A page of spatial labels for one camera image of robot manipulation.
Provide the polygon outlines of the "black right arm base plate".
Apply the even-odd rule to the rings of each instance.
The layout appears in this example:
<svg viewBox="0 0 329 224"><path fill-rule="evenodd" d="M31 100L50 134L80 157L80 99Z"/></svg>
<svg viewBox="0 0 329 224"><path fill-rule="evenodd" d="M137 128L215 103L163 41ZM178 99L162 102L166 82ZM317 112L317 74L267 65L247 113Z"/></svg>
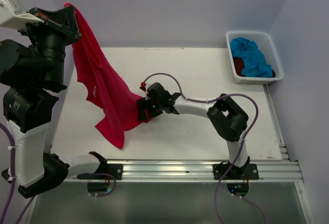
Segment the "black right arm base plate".
<svg viewBox="0 0 329 224"><path fill-rule="evenodd" d="M222 162L213 164L213 177L220 180L229 167L229 163ZM259 180L259 173L256 164L249 163L243 167L233 166L231 170L223 177L224 180Z"/></svg>

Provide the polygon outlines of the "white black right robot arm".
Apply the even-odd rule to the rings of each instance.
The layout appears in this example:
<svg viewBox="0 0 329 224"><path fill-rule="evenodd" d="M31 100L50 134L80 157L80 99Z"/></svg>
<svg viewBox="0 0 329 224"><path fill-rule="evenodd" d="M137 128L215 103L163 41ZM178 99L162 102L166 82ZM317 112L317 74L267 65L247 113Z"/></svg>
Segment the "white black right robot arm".
<svg viewBox="0 0 329 224"><path fill-rule="evenodd" d="M207 118L227 142L230 177L241 179L247 174L250 157L242 141L249 117L232 98L221 95L222 99L213 103L189 101L178 92L170 94L157 82L150 86L142 82L140 89L144 91L145 97L137 100L139 121L144 122L162 113Z"/></svg>

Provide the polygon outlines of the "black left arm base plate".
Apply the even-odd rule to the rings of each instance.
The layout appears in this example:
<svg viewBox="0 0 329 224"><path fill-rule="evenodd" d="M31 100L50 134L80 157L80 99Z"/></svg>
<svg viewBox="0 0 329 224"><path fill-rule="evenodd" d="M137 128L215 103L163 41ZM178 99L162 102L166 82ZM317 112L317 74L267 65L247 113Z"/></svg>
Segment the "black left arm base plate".
<svg viewBox="0 0 329 224"><path fill-rule="evenodd" d="M123 164L107 163L104 166L103 173L112 175L116 180L121 180L123 174Z"/></svg>

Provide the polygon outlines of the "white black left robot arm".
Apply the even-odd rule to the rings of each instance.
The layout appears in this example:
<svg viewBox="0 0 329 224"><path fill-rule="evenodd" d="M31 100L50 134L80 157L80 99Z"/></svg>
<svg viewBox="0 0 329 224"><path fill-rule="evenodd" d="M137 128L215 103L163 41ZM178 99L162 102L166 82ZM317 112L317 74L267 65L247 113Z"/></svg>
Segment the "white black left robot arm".
<svg viewBox="0 0 329 224"><path fill-rule="evenodd" d="M27 36L31 45L1 41L1 83L9 87L3 110L15 156L2 176L15 181L25 198L54 189L68 177L105 178L106 160L96 152L61 159L44 150L57 93L66 89L65 48L81 37L74 7L57 11L33 8L24 14L7 8L5 15L2 25Z"/></svg>

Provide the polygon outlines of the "pink red t shirt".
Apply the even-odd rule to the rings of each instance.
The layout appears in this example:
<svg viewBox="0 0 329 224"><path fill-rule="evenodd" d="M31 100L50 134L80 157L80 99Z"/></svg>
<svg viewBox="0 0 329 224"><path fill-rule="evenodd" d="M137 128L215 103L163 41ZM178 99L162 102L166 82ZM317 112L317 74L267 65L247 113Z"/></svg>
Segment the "pink red t shirt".
<svg viewBox="0 0 329 224"><path fill-rule="evenodd" d="M104 118L96 129L114 147L123 149L125 131L141 124L137 101L141 96L130 91L104 55L82 13L75 9L81 38L72 45L77 81L87 89L86 100L103 110Z"/></svg>

